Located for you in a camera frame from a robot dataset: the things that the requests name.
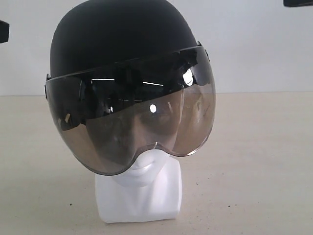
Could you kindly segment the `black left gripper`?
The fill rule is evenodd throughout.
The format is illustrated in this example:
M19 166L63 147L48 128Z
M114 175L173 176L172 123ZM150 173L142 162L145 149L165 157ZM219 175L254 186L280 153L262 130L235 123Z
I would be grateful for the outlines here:
M0 43L6 43L9 40L10 24L0 20Z

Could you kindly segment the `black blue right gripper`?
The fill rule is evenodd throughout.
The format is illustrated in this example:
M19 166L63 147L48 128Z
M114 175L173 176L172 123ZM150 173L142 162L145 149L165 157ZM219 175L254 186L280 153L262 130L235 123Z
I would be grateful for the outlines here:
M283 0L285 7L305 7L312 6L313 0Z

